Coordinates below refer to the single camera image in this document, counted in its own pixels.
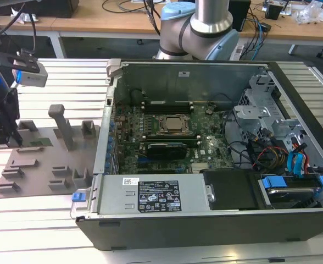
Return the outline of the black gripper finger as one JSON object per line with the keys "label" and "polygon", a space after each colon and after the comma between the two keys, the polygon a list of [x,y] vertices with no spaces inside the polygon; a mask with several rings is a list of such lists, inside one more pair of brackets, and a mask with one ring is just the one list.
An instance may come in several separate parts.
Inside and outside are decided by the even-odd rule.
{"label": "black gripper finger", "polygon": [[5,121],[3,122],[4,130],[15,142],[16,146],[23,145],[23,139],[18,133],[18,125],[16,120],[20,118],[18,91],[16,88],[11,88],[3,100],[3,110]]}

